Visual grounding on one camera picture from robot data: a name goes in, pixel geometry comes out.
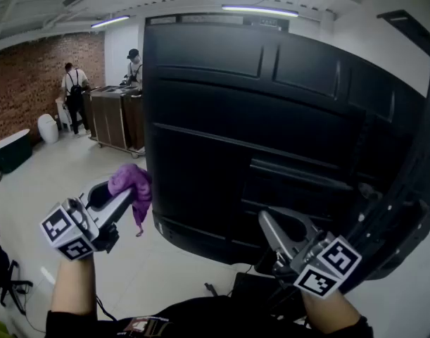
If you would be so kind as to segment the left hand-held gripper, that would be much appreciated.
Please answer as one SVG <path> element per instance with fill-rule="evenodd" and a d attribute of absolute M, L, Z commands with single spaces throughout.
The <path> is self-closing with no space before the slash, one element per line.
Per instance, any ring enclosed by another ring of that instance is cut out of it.
<path fill-rule="evenodd" d="M 108 177 L 87 184 L 79 198 L 66 199 L 40 222 L 40 230 L 52 248 L 69 261 L 92 253 L 110 253 L 119 240 L 116 222 L 133 202 L 133 188 L 113 196 Z"/>

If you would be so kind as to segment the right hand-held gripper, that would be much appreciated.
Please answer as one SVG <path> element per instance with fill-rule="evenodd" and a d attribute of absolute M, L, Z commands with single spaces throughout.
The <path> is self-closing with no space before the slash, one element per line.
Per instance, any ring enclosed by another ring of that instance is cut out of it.
<path fill-rule="evenodd" d="M 258 221 L 270 248 L 277 254 L 272 274 L 284 286 L 292 285 L 326 299 L 362 260 L 344 237 L 320 232 L 304 213 L 271 206 L 270 212 L 259 212 Z"/>

